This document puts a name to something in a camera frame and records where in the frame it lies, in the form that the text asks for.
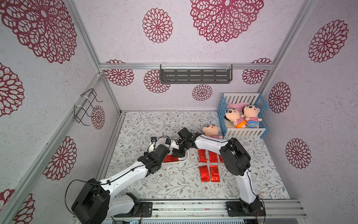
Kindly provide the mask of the white plastic storage box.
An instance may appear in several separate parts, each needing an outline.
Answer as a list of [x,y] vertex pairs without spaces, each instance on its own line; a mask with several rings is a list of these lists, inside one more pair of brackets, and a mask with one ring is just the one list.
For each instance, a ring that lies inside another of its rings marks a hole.
[[[172,155],[173,156],[173,150],[174,149],[178,149],[179,146],[177,145],[176,143],[176,140],[175,139],[172,139],[171,141],[171,145],[166,145],[165,144],[165,141],[166,141],[166,138],[160,138],[160,139],[157,139],[157,141],[155,143],[150,143],[148,149],[147,149],[147,152],[152,152],[154,151],[154,149],[157,148],[157,146],[159,146],[160,144],[166,146],[169,148],[170,150],[170,153],[168,155]],[[185,156],[184,157],[178,157],[179,161],[178,162],[171,162],[171,163],[167,163],[167,164],[175,164],[175,163],[183,163],[183,162],[186,162],[189,158],[189,153],[188,152],[185,152]]]

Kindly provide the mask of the red tea bag box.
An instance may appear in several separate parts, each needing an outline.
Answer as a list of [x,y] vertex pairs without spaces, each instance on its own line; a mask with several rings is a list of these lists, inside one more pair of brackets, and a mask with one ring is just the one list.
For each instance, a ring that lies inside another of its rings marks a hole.
[[218,165],[210,165],[210,178],[211,182],[219,183],[220,182],[220,173]]

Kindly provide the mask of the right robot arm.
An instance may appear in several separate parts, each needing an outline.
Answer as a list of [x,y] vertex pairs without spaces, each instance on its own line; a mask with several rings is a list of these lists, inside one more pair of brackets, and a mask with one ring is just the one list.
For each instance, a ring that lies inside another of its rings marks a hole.
[[186,128],[178,132],[179,138],[171,141],[174,157],[184,157],[191,148],[217,153],[223,158],[226,169],[235,176],[240,198],[226,202],[230,217],[266,217],[263,200],[253,191],[250,178],[251,157],[236,138],[219,140],[199,133],[191,133]]

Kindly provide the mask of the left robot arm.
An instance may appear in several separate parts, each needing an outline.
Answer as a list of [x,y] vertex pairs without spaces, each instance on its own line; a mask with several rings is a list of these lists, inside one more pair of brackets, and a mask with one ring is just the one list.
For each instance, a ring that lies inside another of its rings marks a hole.
[[84,186],[71,206],[71,211],[82,224],[100,224],[106,218],[118,215],[131,217],[139,211],[140,200],[133,194],[118,194],[132,183],[160,170],[170,149],[160,144],[127,169],[107,179],[92,178]]

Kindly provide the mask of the plush doll blue shorts table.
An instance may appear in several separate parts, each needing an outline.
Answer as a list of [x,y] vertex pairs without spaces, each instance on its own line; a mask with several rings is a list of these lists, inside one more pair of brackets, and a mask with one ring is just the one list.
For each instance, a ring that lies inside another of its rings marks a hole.
[[215,139],[223,139],[221,129],[215,125],[206,125],[202,129],[205,136]]

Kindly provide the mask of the plush doll orange shorts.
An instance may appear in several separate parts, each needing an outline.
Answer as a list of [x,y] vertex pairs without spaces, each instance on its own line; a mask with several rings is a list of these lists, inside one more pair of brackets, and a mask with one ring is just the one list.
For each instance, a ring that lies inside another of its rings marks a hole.
[[228,108],[225,112],[224,118],[230,121],[236,128],[246,128],[247,126],[244,115],[240,115],[240,113],[234,108]]

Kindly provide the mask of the blue white toy crib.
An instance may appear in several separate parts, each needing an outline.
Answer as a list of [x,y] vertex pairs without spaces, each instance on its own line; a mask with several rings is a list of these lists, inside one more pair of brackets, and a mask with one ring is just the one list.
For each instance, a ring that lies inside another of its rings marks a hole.
[[224,119],[228,106],[231,104],[249,103],[258,106],[261,111],[259,118],[263,118],[263,112],[268,109],[268,105],[260,93],[223,93],[219,102],[217,116],[224,138],[263,138],[268,133],[264,121],[259,122],[258,128],[235,128],[231,121]]

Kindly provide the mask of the pink blanket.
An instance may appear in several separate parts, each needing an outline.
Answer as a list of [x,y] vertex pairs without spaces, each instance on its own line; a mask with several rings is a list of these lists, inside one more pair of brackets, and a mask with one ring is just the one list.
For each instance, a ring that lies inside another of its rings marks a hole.
[[238,111],[242,111],[243,108],[247,105],[250,105],[250,103],[248,102],[241,102],[241,103],[228,103],[227,104],[227,108],[233,108],[233,109],[236,109]]

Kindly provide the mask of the plush doll blue shorts crib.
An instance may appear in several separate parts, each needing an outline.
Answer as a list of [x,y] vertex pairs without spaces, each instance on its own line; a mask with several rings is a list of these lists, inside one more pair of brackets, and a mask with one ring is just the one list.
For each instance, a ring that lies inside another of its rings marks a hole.
[[246,121],[246,126],[248,128],[259,128],[261,118],[258,117],[261,109],[256,105],[246,105],[244,106],[242,112]]

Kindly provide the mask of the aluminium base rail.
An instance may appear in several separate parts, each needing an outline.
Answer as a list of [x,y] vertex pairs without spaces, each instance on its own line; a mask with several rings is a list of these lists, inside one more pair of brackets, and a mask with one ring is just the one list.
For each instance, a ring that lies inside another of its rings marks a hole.
[[282,219],[298,218],[304,219],[308,216],[301,203],[297,199],[265,199],[259,211],[253,215],[244,215],[234,211],[233,206],[238,200],[143,200],[144,204],[149,204],[149,208],[144,208],[134,217],[127,219]]

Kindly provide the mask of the grey wall shelf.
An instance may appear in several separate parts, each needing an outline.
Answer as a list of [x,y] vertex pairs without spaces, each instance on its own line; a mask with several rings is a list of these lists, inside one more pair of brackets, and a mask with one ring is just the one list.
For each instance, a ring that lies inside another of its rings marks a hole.
[[233,79],[233,66],[224,69],[167,69],[160,65],[162,84],[229,84]]

